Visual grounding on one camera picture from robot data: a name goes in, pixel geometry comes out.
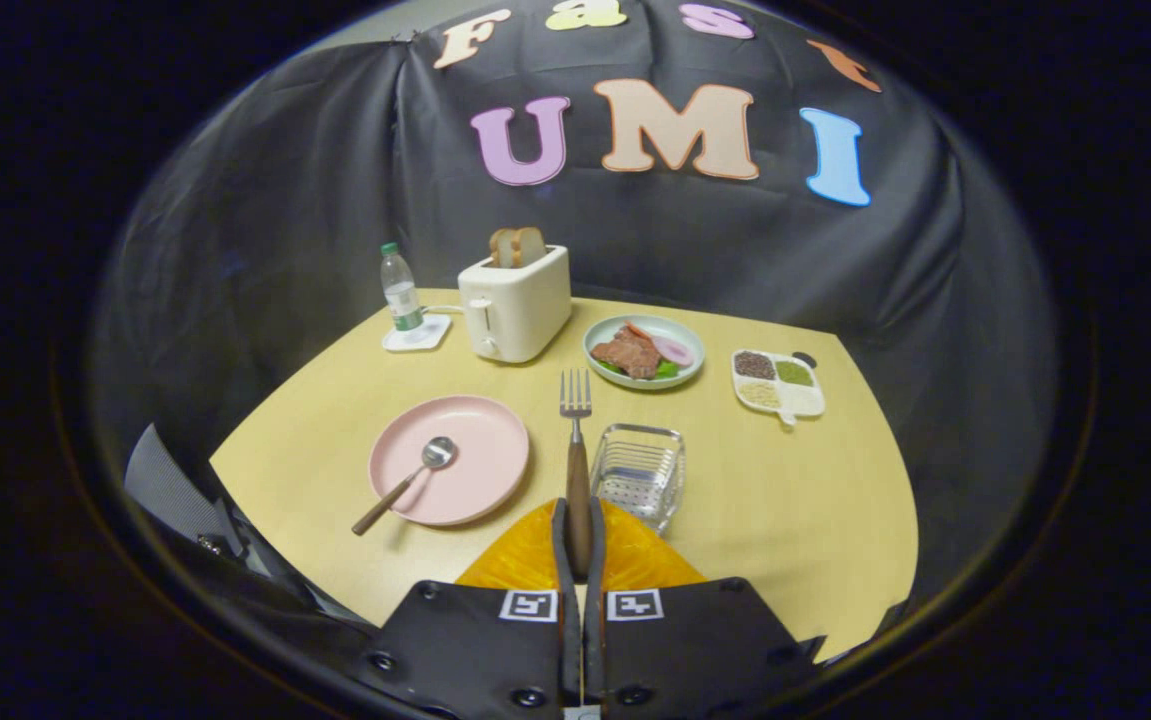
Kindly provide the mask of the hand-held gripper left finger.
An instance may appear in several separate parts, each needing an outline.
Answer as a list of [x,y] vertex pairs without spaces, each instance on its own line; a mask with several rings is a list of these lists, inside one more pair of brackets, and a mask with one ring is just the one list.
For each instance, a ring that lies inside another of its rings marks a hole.
[[567,503],[534,512],[555,587],[421,580],[365,650],[365,685],[411,714],[561,719],[584,700],[584,630],[563,547]]

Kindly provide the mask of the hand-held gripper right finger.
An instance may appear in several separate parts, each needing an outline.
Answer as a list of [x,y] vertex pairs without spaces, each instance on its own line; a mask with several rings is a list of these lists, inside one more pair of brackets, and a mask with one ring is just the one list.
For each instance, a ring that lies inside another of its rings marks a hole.
[[755,719],[821,674],[748,579],[704,579],[610,503],[590,511],[584,698],[603,719]]

